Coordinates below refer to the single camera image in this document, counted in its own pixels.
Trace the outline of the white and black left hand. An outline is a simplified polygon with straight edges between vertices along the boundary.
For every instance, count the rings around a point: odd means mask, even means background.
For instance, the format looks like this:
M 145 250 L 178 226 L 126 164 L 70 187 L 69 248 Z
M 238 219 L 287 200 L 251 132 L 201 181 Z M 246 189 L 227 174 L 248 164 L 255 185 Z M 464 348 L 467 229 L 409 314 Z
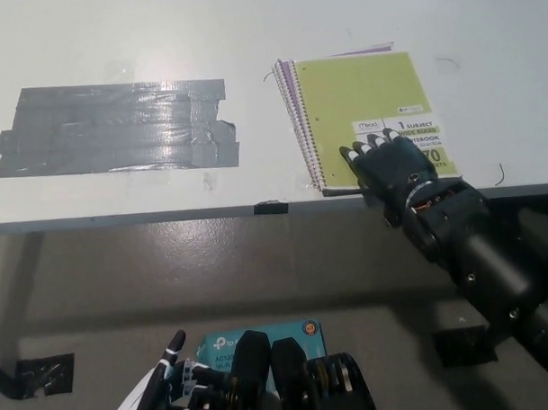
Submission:
M 203 410 L 199 400 L 212 404 L 237 381 L 191 359 L 180 360 L 186 333 L 178 330 L 154 368 L 139 381 L 116 410 Z

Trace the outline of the black right hand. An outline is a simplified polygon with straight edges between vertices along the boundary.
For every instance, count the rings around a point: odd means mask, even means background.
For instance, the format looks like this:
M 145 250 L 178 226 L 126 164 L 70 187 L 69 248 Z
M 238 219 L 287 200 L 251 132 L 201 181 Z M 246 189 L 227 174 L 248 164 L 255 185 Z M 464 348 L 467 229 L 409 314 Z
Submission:
M 426 155 L 393 129 L 372 134 L 366 142 L 340 147 L 339 153 L 355 174 L 363 196 L 382 202 L 383 215 L 392 227 L 402 225 L 412 191 L 439 179 Z

